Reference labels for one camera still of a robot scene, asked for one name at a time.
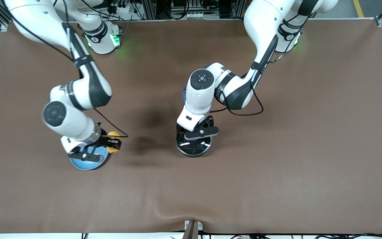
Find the white robot link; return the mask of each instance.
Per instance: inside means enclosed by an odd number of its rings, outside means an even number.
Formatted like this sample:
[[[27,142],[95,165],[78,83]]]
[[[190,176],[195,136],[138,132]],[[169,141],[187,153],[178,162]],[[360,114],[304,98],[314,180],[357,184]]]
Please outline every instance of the white robot link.
[[[87,0],[87,4],[95,6],[102,1]],[[56,9],[66,12],[67,7],[68,15],[79,22],[86,34],[98,39],[91,43],[96,53],[105,54],[116,48],[112,35],[118,32],[118,26],[102,21],[80,0],[5,0],[5,3],[21,34],[42,42],[38,36],[51,45],[62,46],[71,52],[73,65],[79,69],[82,78],[50,91],[50,102],[42,111],[42,120],[51,130],[62,135],[62,146],[73,165],[83,170],[101,166],[108,153],[120,149],[121,141],[119,137],[108,137],[99,123],[83,111],[105,106],[111,98],[112,89],[81,37],[59,18]],[[109,135],[119,136],[117,132],[110,132]]]
[[[297,44],[300,30],[309,16],[314,12],[329,11],[337,1],[253,0],[245,12],[244,27],[256,45],[256,58],[243,77],[220,63],[213,63],[191,74],[185,104],[176,121],[175,141],[179,151],[190,157],[205,153],[212,137],[219,132],[213,117],[209,115],[213,98],[229,111],[246,107],[274,51],[282,53],[277,61]]]

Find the yellow sponge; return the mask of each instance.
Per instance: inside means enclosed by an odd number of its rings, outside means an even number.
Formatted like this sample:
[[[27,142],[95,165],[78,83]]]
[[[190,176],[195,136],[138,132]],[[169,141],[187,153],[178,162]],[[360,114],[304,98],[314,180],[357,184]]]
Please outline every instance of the yellow sponge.
[[[109,135],[109,136],[112,136],[112,135],[113,136],[120,136],[120,134],[116,131],[111,131],[107,135]],[[106,149],[109,153],[115,153],[115,152],[119,151],[117,148],[112,148],[112,147],[107,147]]]

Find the yellow floor line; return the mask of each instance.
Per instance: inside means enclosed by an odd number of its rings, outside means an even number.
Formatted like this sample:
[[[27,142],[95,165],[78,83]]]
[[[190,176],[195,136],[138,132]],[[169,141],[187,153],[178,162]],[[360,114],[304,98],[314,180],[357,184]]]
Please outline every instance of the yellow floor line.
[[[354,7],[356,8],[357,16],[359,18],[364,18],[362,9],[360,8],[359,0],[353,0]]]

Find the brown cloth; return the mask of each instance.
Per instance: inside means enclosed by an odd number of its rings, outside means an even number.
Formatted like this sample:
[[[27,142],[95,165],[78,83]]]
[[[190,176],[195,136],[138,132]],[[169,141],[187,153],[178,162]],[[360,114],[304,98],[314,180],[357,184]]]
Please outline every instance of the brown cloth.
[[[258,85],[265,112],[213,114],[219,135],[188,158],[174,143],[181,88],[213,62],[244,74],[255,46],[241,21],[130,23],[120,50],[92,53],[113,89],[100,111],[130,138],[81,171],[41,121],[50,89],[77,70],[10,25],[0,34],[0,233],[173,231],[187,219],[211,233],[382,233],[382,28],[310,20],[303,30]],[[241,112],[258,110],[252,99]]]

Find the green led light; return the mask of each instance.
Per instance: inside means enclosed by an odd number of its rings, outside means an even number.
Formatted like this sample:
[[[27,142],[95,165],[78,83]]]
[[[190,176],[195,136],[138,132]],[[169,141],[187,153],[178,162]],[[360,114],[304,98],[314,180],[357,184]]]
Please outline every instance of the green led light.
[[[88,46],[91,47],[91,43],[89,42],[88,36],[85,35],[86,41],[88,42]]]
[[[110,34],[110,38],[111,38],[111,40],[112,40],[112,42],[113,42],[113,44],[114,44],[115,46],[120,45],[120,43],[119,43],[119,37],[118,37],[118,36],[113,36],[113,35]]]

